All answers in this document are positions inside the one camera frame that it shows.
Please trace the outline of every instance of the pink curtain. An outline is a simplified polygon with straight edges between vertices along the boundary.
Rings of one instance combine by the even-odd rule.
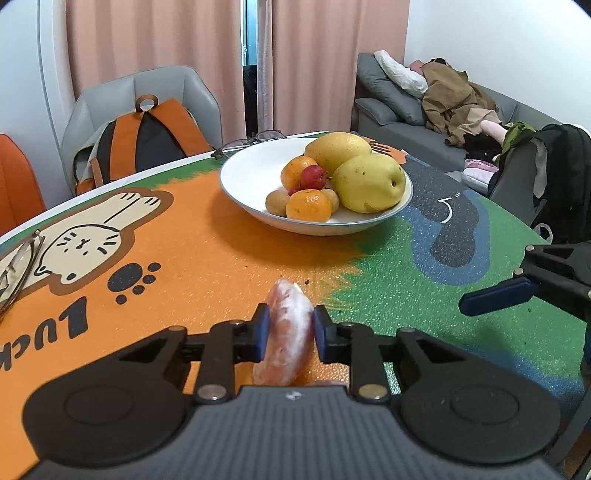
[[[272,0],[274,128],[348,131],[357,55],[388,50],[402,60],[408,1]]]
[[[67,0],[76,96],[141,70],[188,65],[222,113],[223,137],[245,136],[239,0]]]

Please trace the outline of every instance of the yellow pear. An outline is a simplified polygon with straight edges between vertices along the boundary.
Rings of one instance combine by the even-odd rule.
[[[349,210],[375,213],[396,205],[406,187],[402,167],[388,155],[351,158],[335,171],[332,188]]]
[[[313,158],[329,177],[347,160],[371,153],[371,147],[363,138],[347,132],[331,132],[306,146],[304,155]]]

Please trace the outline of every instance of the cat illustration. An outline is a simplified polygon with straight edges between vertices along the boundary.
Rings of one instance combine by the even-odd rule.
[[[44,227],[45,240],[22,294],[49,283],[58,295],[71,293],[108,270],[131,249],[134,229],[165,211],[173,201],[168,192],[135,188],[120,190],[68,217]],[[3,271],[17,245],[0,260]],[[27,267],[23,260],[0,292],[6,300]]]

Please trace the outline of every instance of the round table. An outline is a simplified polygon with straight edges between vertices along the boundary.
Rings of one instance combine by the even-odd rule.
[[[424,330],[539,382],[572,412],[583,394],[583,322],[538,299],[474,318],[457,308],[463,293],[510,277],[525,246],[543,242],[518,219],[409,156],[414,197],[397,217],[354,235],[302,236],[232,203],[219,167],[204,154],[141,172],[0,238],[3,270],[24,236],[46,236],[0,325],[0,478],[36,461],[20,417],[42,383],[169,325],[196,333],[248,319],[280,277],[335,321],[389,335]],[[249,383],[250,370],[238,365],[237,382]],[[297,383],[347,377],[347,367],[315,359]]]

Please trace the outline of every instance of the orange chair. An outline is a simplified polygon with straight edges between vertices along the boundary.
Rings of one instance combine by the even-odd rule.
[[[31,164],[9,136],[0,134],[0,235],[44,211]]]

